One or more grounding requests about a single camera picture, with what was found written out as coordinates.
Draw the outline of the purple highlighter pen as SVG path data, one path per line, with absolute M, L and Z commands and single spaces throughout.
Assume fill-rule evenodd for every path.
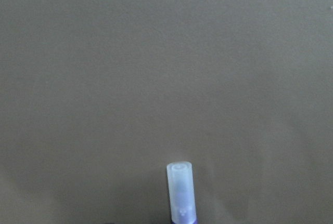
M 166 170 L 172 223 L 197 223 L 192 164 L 174 162 Z

